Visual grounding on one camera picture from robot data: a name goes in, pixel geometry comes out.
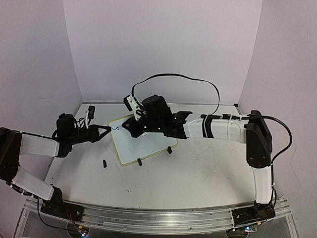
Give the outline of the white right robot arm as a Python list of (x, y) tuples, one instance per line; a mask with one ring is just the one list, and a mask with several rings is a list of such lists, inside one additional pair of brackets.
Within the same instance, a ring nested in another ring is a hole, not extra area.
[(143, 102), (133, 96), (123, 99), (133, 116), (122, 127), (132, 137), (144, 133), (161, 133), (177, 139), (208, 138), (239, 142), (246, 145), (246, 161), (253, 170), (255, 203), (272, 201), (271, 168), (272, 136), (261, 113), (252, 111), (251, 117), (231, 114), (206, 115), (191, 111), (173, 113), (164, 97), (153, 95)]

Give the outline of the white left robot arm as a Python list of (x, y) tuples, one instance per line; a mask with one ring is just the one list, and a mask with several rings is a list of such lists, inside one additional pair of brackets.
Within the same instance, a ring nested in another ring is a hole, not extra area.
[(56, 121), (52, 137), (29, 132), (0, 129), (0, 178), (19, 193), (36, 196), (48, 201), (47, 207), (55, 216), (65, 215), (67, 206), (57, 196), (60, 190), (23, 168), (22, 155), (38, 155), (65, 158), (76, 144), (95, 143), (111, 132), (111, 127), (102, 125), (80, 126), (72, 114), (61, 114)]

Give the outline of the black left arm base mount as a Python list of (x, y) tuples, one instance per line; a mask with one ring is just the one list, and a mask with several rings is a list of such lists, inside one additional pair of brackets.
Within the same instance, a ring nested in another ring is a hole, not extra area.
[(71, 219), (74, 222), (81, 222), (84, 207), (63, 201), (60, 188), (53, 186), (53, 195), (50, 200), (43, 200), (40, 211), (51, 216)]

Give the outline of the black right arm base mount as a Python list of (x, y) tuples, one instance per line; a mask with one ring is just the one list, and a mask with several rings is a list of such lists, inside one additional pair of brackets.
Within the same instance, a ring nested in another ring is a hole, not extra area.
[(275, 217), (272, 202), (260, 204), (254, 202), (253, 206), (236, 208), (232, 210), (234, 227), (266, 221)]

